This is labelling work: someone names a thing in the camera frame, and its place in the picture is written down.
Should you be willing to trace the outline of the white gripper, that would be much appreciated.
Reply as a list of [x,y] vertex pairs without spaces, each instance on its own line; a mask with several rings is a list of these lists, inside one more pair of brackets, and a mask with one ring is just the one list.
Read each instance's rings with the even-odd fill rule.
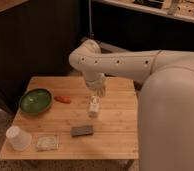
[[97,97],[100,97],[100,91],[101,91],[101,97],[106,96],[106,86],[105,86],[105,80],[106,77],[104,74],[101,74],[96,80],[85,80],[86,86],[94,91],[94,95]]

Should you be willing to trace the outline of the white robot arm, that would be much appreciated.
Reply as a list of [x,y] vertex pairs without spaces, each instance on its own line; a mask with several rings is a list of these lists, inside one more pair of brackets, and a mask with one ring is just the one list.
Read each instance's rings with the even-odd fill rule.
[[94,40],[69,55],[89,89],[102,93],[105,76],[142,85],[138,99],[140,171],[194,171],[194,52],[103,53]]

